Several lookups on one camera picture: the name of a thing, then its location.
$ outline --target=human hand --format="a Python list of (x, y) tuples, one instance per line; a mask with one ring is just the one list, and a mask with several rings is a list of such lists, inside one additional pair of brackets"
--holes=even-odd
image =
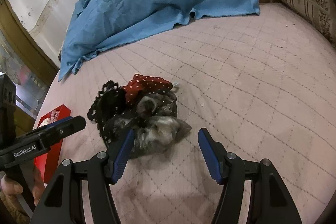
[[(41, 172), (38, 168), (34, 167), (33, 171), (33, 177), (34, 177), (34, 187), (31, 191), (34, 197), (34, 204), (37, 206), (38, 202), (40, 201), (40, 198), (42, 196), (42, 193), (45, 189), (44, 183), (41, 177)], [(21, 207), (21, 204), (16, 198), (17, 194), (22, 194), (23, 188), (22, 186), (17, 183), (16, 181), (8, 178), (6, 175), (1, 179), (1, 188), (2, 192), (6, 195), (6, 199), (12, 203), (12, 205), (19, 211), (24, 211)]]

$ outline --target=red box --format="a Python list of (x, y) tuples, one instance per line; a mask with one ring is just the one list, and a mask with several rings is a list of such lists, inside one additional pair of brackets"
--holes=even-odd
[[(54, 110), (59, 111), (57, 120), (69, 117), (71, 113), (71, 110), (68, 109), (65, 105), (61, 105)], [(52, 111), (41, 117), (38, 127), (45, 119), (50, 118), (51, 112)], [(62, 147), (62, 142), (63, 140), (61, 140), (57, 144), (54, 144), (53, 146), (51, 146), (51, 149), (48, 153), (38, 156), (34, 159), (34, 165), (41, 171), (41, 176), (44, 183), (48, 183), (50, 181), (51, 177), (58, 167), (58, 159)]]

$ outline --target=red cloth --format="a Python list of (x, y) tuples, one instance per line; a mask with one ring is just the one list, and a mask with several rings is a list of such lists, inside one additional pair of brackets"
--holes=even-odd
[(151, 92), (158, 89), (172, 89), (173, 84), (161, 77), (144, 76), (135, 74), (128, 85), (122, 87), (126, 91), (126, 104), (131, 106), (134, 104), (140, 91)]

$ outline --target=blue gripper pad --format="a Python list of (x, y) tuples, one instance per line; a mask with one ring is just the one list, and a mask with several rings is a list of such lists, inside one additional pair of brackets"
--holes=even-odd
[(207, 164), (211, 178), (219, 185), (223, 185), (224, 178), (221, 175), (220, 166), (220, 161), (223, 162), (223, 155), (220, 155), (219, 152), (216, 151), (216, 143), (206, 128), (202, 128), (198, 132), (198, 145)]
[(117, 180), (120, 179), (124, 173), (128, 157), (134, 146), (134, 138), (134, 130), (130, 129), (113, 164), (113, 183), (117, 183)]

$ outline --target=mattress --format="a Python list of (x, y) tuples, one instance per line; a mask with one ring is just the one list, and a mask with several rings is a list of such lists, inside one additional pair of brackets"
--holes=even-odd
[[(108, 80), (125, 85), (135, 73), (179, 82), (178, 117), (190, 135), (161, 155), (129, 160), (111, 186), (122, 223), (210, 223), (221, 186), (211, 179), (197, 143), (206, 127), (245, 160), (269, 158), (313, 223), (336, 188), (336, 54), (329, 42), (281, 4), (259, 16), (203, 18), (187, 26), (101, 53), (77, 75), (56, 76), (37, 121), (65, 104), (86, 113)], [(104, 151), (96, 124), (63, 141), (60, 161)], [(246, 221), (245, 183), (240, 223)], [(87, 223), (92, 223), (83, 184)]]

